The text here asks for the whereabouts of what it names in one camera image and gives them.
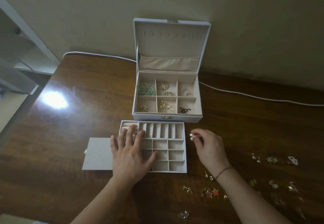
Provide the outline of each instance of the white jewelry box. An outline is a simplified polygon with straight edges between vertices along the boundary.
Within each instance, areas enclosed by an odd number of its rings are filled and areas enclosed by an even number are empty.
[[[211,24],[142,18],[133,22],[137,60],[134,119],[197,123],[203,117],[198,72]],[[167,82],[168,89],[160,90],[161,82]],[[139,95],[144,83],[156,95]],[[165,96],[167,91],[173,96]]]
[[[138,131],[145,130],[142,140],[144,159],[158,151],[150,172],[187,173],[184,123],[122,120],[119,132],[124,123],[137,123]]]

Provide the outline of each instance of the bracelet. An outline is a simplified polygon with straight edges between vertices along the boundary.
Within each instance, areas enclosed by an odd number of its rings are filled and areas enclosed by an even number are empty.
[[[229,167],[227,167],[227,168],[225,168],[225,169],[223,169],[217,176],[216,176],[216,178],[215,178],[215,181],[217,181],[217,178],[221,175],[221,173],[223,173],[225,170],[229,170],[229,169],[232,169],[233,167],[232,166],[229,166]]]

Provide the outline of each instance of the green cord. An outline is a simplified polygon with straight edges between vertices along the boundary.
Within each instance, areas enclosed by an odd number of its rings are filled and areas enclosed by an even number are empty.
[[[140,85],[140,95],[148,95],[148,96],[154,96],[155,95],[155,89],[151,88],[146,83],[142,83]]]

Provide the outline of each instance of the wooden table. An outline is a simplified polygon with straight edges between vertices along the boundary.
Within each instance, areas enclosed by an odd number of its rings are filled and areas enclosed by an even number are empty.
[[[323,92],[200,73],[209,85],[267,98],[324,103]],[[68,55],[30,112],[18,123],[0,152],[0,211],[50,223],[69,223],[111,178],[108,171],[82,171],[89,137],[117,134],[121,120],[132,120],[135,63],[115,58]],[[294,223],[324,222],[324,108],[275,103],[222,93],[200,86],[203,119],[185,124],[223,137],[232,165],[256,191]],[[44,102],[46,94],[66,103]],[[204,177],[194,144],[188,140],[188,173],[150,173],[133,189],[117,223],[240,223],[224,190]],[[261,157],[258,164],[250,153]],[[279,162],[265,161],[275,156]],[[299,166],[287,164],[294,156]],[[274,190],[270,180],[279,185]],[[288,190],[295,181],[300,195]],[[203,185],[220,196],[200,196]],[[191,187],[193,194],[182,191]],[[276,205],[279,193],[286,206]],[[300,208],[307,221],[296,208]],[[187,220],[178,218],[188,210]]]

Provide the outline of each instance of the jewelry box lid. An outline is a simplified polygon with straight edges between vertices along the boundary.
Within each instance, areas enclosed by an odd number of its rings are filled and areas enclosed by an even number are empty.
[[[211,24],[135,18],[137,71],[198,74]]]

